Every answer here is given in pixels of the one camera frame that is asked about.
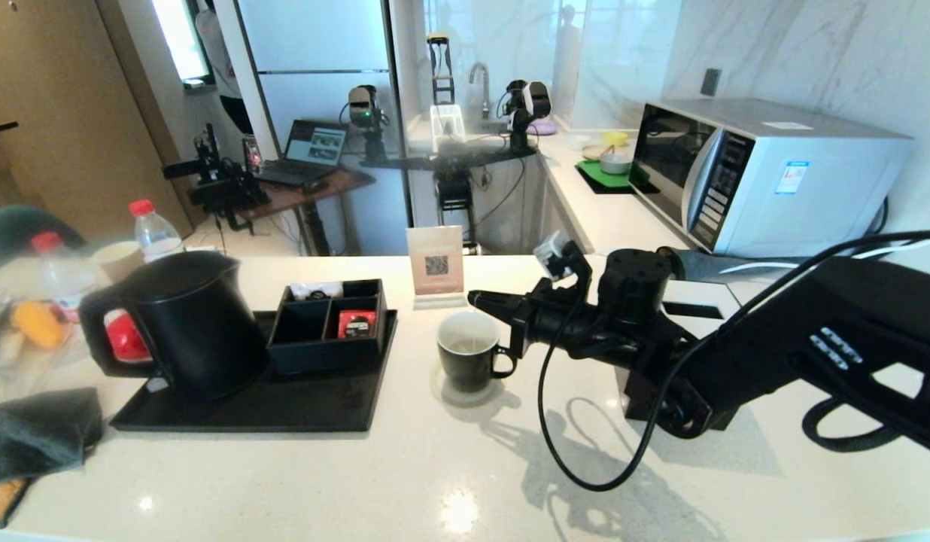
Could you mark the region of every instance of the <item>laptop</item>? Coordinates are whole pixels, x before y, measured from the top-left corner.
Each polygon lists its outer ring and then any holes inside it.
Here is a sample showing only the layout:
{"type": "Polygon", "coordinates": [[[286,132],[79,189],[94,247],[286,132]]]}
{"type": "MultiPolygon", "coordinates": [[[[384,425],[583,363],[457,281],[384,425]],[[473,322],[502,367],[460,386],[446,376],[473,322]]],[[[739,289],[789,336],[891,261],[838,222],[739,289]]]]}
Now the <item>laptop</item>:
{"type": "Polygon", "coordinates": [[[338,168],[348,127],[295,120],[287,134],[284,158],[265,162],[255,178],[289,186],[304,186],[338,168]]]}

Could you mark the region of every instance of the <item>faucet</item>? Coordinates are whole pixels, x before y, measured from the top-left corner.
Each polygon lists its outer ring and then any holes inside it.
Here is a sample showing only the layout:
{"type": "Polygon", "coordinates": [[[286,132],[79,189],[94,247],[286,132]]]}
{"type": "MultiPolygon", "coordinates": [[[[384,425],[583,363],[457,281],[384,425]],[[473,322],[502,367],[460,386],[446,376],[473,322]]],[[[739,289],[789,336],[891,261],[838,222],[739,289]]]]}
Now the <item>faucet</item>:
{"type": "Polygon", "coordinates": [[[488,66],[485,62],[475,62],[472,65],[472,71],[468,74],[468,82],[469,84],[475,83],[475,71],[479,68],[482,69],[482,119],[488,119],[488,66]]]}

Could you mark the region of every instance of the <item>kettle lid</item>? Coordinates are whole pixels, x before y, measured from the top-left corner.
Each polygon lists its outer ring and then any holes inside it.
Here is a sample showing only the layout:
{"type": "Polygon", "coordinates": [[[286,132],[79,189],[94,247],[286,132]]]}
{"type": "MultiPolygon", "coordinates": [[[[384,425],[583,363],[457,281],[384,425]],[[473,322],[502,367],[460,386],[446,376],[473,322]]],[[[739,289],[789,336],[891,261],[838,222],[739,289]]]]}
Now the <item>kettle lid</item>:
{"type": "Polygon", "coordinates": [[[166,301],[198,291],[238,265],[234,258],[215,251],[186,251],[139,267],[117,287],[138,302],[166,301]]]}

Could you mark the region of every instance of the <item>wooden door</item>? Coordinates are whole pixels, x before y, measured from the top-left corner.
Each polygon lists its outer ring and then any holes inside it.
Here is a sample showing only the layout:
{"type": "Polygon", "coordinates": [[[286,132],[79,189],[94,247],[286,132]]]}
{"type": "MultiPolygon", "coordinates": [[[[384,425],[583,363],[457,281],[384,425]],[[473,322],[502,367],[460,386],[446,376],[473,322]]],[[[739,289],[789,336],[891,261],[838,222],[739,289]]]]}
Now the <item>wooden door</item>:
{"type": "Polygon", "coordinates": [[[12,177],[12,199],[43,206],[88,240],[131,236],[127,205],[141,198],[182,236],[193,230],[94,0],[0,1],[0,123],[12,120],[20,126],[0,132],[10,163],[0,182],[12,177]]]}

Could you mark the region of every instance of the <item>microwave oven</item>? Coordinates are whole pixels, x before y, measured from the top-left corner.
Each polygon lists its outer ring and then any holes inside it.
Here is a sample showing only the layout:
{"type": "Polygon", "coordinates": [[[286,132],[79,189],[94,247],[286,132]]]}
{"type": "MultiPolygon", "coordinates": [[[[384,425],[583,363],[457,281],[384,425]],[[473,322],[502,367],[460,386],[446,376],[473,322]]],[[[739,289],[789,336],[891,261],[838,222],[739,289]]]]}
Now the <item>microwave oven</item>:
{"type": "Polygon", "coordinates": [[[805,257],[863,236],[913,139],[760,99],[648,103],[630,179],[692,244],[805,257]]]}

